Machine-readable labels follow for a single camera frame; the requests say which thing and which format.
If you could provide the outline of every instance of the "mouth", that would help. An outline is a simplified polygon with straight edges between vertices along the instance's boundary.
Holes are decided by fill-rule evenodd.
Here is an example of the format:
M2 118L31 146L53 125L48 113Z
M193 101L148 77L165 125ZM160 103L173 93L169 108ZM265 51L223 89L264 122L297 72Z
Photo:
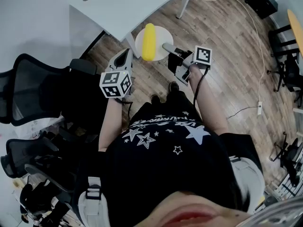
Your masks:
M159 227L185 227L206 223L217 217L219 213L204 204L190 204L168 213L158 225Z

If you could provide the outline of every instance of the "white strap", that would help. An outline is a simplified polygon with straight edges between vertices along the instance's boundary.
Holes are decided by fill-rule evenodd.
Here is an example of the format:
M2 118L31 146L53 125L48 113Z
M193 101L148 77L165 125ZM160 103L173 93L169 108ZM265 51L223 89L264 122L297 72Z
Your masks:
M248 158L241 157L240 161L231 164L243 200L250 195L248 213L252 214L264 193L264 177L257 165Z
M83 224L85 227L110 227L107 200L103 194L100 194L100 178L89 177L89 186L87 191L81 194L78 202Z

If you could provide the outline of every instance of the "backpack strap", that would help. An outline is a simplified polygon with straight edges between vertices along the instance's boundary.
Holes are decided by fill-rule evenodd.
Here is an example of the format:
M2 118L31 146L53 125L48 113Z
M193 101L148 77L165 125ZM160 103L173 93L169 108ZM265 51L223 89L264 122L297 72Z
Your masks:
M99 177L88 177L89 187L78 201L81 220L85 227L110 227L107 200L101 191Z

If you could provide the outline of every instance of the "power strip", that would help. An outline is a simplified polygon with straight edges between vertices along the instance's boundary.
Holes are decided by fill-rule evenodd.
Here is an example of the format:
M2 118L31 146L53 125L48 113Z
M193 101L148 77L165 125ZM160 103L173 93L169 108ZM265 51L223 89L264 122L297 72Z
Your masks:
M258 115L262 114L262 102L258 102Z

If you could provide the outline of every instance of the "mesh chair back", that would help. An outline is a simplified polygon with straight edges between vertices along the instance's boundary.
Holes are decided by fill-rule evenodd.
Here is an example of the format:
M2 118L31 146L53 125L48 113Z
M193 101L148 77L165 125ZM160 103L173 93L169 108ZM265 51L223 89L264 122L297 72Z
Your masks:
M30 164L37 157L52 155L57 150L57 147L45 137L37 140L8 140L7 155L0 157L0 161L8 177L23 177L27 173L25 164Z
M41 118L58 118L69 68L50 67L28 54L14 64L11 123L20 126Z
M9 90L9 82L13 70L0 73L0 122L1 123L10 123L10 116L8 113L8 102L10 101L11 94Z

